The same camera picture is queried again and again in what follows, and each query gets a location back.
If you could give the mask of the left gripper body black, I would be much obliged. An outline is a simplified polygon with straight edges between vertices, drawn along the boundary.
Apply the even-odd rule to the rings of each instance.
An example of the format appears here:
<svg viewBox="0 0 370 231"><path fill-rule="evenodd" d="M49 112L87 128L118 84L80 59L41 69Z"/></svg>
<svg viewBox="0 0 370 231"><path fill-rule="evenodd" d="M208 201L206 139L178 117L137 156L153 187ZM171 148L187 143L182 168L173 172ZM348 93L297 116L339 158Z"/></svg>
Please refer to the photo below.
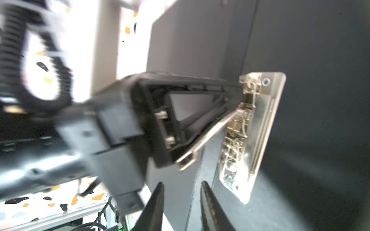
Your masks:
<svg viewBox="0 0 370 231"><path fill-rule="evenodd" d="M92 100L45 121L1 117L1 200L97 177L121 214L144 207L148 149L131 105Z"/></svg>

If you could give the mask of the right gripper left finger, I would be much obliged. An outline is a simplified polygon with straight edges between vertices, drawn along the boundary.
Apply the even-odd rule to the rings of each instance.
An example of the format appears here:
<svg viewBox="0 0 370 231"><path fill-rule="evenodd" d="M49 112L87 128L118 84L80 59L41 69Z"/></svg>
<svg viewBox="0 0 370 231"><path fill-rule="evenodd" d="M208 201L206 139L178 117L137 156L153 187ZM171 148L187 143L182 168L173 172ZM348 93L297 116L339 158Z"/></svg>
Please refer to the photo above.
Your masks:
<svg viewBox="0 0 370 231"><path fill-rule="evenodd" d="M161 231L164 209L164 184L159 182L132 231Z"/></svg>

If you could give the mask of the orange folder black inside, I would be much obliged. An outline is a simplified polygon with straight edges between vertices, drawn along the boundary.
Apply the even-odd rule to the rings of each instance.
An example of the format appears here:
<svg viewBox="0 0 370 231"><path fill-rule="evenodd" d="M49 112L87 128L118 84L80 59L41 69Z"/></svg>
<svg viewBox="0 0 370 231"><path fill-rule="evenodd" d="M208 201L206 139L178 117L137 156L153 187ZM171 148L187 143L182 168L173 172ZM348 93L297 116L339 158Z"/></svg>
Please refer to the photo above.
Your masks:
<svg viewBox="0 0 370 231"><path fill-rule="evenodd" d="M221 134L184 172L150 169L175 231L201 229L202 181L238 231L369 230L369 1L177 1L153 24L147 69L286 74L248 204L218 180Z"/></svg>

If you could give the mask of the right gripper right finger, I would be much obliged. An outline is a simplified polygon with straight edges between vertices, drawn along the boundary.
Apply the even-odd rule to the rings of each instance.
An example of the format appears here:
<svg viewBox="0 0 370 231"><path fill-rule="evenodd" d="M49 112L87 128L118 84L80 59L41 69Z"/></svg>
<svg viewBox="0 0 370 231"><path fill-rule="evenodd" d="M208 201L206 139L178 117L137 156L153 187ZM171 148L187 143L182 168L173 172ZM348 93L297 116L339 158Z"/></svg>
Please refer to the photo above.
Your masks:
<svg viewBox="0 0 370 231"><path fill-rule="evenodd" d="M202 231L235 231L206 181L200 189Z"/></svg>

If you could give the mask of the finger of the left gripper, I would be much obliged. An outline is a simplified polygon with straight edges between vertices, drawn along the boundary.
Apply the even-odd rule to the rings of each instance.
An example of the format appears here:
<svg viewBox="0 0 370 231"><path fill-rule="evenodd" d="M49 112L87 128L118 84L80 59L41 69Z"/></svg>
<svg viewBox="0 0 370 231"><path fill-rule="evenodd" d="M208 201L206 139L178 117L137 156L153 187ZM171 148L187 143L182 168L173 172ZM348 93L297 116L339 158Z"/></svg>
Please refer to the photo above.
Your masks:
<svg viewBox="0 0 370 231"><path fill-rule="evenodd" d="M158 168L175 163L242 100L236 81L144 72L127 87Z"/></svg>

